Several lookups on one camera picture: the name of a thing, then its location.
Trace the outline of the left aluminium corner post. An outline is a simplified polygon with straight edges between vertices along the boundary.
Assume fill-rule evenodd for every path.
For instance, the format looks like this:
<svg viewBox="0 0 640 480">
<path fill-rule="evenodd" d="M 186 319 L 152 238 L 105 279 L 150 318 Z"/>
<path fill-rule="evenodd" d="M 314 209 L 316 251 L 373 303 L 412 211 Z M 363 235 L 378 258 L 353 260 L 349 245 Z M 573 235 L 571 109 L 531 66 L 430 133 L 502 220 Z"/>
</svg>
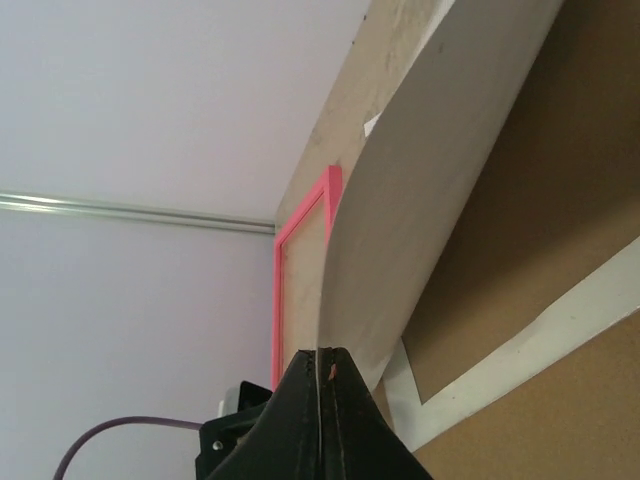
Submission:
<svg viewBox="0 0 640 480">
<path fill-rule="evenodd" d="M 268 220 L 15 192 L 1 192 L 1 209 L 30 213 L 109 218 L 257 235 L 271 236 L 275 234 L 275 225 Z"/>
</svg>

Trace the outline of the pink wooden photo frame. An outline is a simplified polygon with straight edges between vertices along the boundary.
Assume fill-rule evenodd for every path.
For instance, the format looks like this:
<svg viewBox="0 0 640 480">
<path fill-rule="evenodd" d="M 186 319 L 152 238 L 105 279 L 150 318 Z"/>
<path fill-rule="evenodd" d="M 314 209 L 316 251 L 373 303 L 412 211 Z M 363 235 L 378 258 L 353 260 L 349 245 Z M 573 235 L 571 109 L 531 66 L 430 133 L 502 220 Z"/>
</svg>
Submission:
<svg viewBox="0 0 640 480">
<path fill-rule="evenodd" d="M 298 350 L 317 345 L 326 245 L 342 194 L 342 169 L 329 166 L 274 241 L 271 383 Z"/>
</svg>

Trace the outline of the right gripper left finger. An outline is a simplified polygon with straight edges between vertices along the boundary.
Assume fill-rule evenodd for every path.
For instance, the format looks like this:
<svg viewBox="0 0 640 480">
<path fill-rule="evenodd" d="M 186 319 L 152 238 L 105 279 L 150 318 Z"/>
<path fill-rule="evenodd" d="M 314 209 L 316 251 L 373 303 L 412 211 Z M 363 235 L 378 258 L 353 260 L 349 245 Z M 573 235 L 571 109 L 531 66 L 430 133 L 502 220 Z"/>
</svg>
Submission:
<svg viewBox="0 0 640 480">
<path fill-rule="evenodd" d="M 316 479 L 315 353 L 294 356 L 255 425 L 208 479 Z"/>
</svg>

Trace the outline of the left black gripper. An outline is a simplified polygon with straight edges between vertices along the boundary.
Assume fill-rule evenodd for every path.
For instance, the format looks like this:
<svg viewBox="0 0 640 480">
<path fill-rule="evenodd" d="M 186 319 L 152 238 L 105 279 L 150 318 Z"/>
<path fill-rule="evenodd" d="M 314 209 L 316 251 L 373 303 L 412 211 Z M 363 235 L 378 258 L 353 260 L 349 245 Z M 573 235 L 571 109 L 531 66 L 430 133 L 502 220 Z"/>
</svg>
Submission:
<svg viewBox="0 0 640 480">
<path fill-rule="evenodd" d="M 200 453 L 195 459 L 196 479 L 208 479 L 241 443 L 257 422 L 273 392 L 249 381 L 227 390 L 218 416 L 199 429 Z"/>
</svg>

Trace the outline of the white passe-partout mat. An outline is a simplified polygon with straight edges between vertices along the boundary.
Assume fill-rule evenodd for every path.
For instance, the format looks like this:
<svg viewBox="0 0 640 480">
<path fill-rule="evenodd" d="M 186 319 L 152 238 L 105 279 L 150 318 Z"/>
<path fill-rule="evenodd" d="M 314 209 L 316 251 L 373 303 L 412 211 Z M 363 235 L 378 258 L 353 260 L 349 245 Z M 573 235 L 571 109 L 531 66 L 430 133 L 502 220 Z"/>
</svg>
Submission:
<svg viewBox="0 0 640 480">
<path fill-rule="evenodd" d="M 638 310 L 634 240 L 426 402 L 400 342 L 383 374 L 395 433 L 417 451 Z"/>
</svg>

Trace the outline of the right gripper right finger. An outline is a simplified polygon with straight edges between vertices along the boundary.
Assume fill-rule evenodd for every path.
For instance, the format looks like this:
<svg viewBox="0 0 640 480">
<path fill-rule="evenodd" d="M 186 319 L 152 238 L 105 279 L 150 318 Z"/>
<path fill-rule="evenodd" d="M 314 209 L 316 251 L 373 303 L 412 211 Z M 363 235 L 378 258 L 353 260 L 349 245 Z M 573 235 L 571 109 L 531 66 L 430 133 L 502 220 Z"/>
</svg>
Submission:
<svg viewBox="0 0 640 480">
<path fill-rule="evenodd" d="M 322 479 L 429 479 L 389 427 L 347 349 L 316 352 Z"/>
</svg>

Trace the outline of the brown hardboard backing board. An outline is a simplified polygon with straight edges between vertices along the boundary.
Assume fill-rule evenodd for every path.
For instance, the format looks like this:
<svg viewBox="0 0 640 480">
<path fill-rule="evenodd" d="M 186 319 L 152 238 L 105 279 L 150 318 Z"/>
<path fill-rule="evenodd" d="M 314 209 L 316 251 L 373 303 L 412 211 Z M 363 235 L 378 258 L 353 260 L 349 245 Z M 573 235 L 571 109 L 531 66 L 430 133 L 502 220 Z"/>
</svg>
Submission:
<svg viewBox="0 0 640 480">
<path fill-rule="evenodd" d="M 639 234 L 639 5 L 561 8 L 403 341 L 422 400 Z M 418 450 L 438 479 L 635 479 L 639 318 Z"/>
</svg>

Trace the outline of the cat and books photo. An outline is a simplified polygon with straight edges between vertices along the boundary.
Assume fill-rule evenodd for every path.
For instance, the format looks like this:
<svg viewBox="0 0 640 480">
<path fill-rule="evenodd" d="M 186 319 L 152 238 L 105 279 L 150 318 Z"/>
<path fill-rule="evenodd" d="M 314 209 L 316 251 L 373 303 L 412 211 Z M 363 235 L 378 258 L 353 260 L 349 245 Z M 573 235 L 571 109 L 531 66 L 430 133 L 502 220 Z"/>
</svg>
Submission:
<svg viewBox="0 0 640 480">
<path fill-rule="evenodd" d="M 342 194 L 318 344 L 374 388 L 559 10 L 557 1 L 440 1 Z"/>
</svg>

